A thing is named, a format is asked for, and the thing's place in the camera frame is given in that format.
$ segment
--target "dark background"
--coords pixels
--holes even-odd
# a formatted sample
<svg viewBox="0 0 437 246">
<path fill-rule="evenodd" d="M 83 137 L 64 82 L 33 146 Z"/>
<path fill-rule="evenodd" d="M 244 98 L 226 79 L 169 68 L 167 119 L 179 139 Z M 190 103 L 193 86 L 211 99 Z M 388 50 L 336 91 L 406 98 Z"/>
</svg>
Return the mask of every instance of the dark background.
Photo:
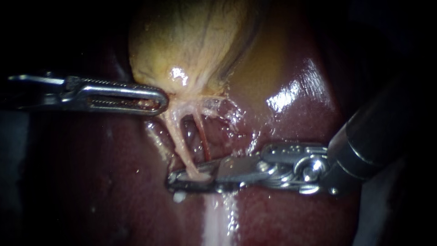
<svg viewBox="0 0 437 246">
<path fill-rule="evenodd" d="M 10 74 L 45 70 L 105 77 L 100 59 L 107 59 L 103 58 L 106 47 L 101 44 L 116 35 L 112 45 L 119 44 L 125 49 L 113 52 L 119 61 L 126 63 L 128 21 L 136 6 L 137 1 L 9 3 L 2 16 L 2 79 Z M 432 91 L 428 88 L 434 80 L 431 36 L 435 27 L 429 14 L 430 4 L 309 0 L 305 7 L 346 117 L 391 77 L 405 70 L 417 73 L 417 87 L 423 88 L 421 95 L 412 97 L 427 97 L 427 91 Z M 429 113 L 428 107 L 424 104 L 417 110 Z M 43 126 L 33 122 L 25 113 L 0 112 L 0 128 L 4 130 L 0 135 L 0 172 L 4 174 L 0 183 L 0 245 L 36 243 L 44 238 L 50 238 L 47 243 L 54 243 L 66 236 L 62 227 L 45 224 L 44 218 L 56 213 L 53 206 L 56 201 L 44 191 L 47 170 L 18 171 L 22 156 L 43 137 L 40 136 Z M 423 134 L 428 135 L 427 128 L 423 128 Z M 379 235 L 379 245 L 398 245 L 406 240 L 418 244 L 427 238 L 425 225 L 433 223 L 430 217 L 433 212 L 429 209 L 433 174 L 428 170 L 432 166 L 432 151 L 424 150 L 424 144 L 412 143 L 414 154 L 407 158 L 407 167 L 394 181 L 396 189 L 386 197 L 391 213 Z M 9 177 L 8 173 L 19 175 Z M 10 194 L 10 184 L 18 184 L 19 197 L 3 196 Z M 29 184 L 38 186 L 29 189 Z"/>
</svg>

